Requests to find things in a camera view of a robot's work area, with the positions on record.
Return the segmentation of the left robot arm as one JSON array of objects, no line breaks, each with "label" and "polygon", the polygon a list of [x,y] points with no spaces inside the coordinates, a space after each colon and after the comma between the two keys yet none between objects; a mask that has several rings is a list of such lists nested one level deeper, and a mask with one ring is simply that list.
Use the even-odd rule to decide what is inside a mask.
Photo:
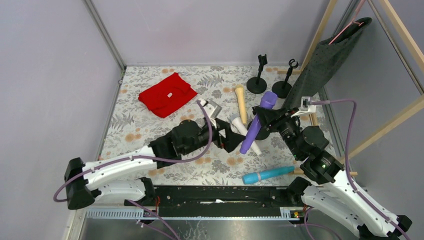
[{"label": "left robot arm", "polygon": [[231,129],[230,123],[217,119],[215,124],[199,127],[195,121],[184,120],[170,132],[133,152],[97,162],[83,162],[80,157],[68,162],[64,189],[69,210],[88,207],[95,202],[139,201],[153,198],[150,180],[124,182],[120,177],[141,171],[161,169],[183,163],[182,156],[202,149],[202,157],[211,144],[230,153],[245,139]]}]

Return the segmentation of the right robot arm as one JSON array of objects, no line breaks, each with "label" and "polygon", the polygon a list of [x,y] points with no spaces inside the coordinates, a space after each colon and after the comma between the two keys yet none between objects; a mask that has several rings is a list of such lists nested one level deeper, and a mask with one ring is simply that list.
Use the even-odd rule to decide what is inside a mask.
[{"label": "right robot arm", "polygon": [[295,200],[320,210],[361,240],[397,240],[412,221],[376,202],[352,179],[343,164],[326,151],[329,144],[319,126],[300,126],[293,110],[253,108],[268,132],[279,133],[305,177],[289,185]]}]

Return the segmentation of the purple microphone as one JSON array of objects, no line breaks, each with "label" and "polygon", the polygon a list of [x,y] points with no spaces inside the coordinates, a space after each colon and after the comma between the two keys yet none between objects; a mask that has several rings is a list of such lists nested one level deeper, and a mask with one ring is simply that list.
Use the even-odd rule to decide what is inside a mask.
[{"label": "purple microphone", "polygon": [[[278,96],[275,93],[267,91],[262,96],[259,107],[264,109],[272,109],[275,106],[277,99]],[[255,112],[255,117],[252,120],[250,128],[247,131],[245,140],[241,143],[241,154],[246,154],[248,152],[262,127],[262,125],[260,124],[259,115],[256,110]]]}]

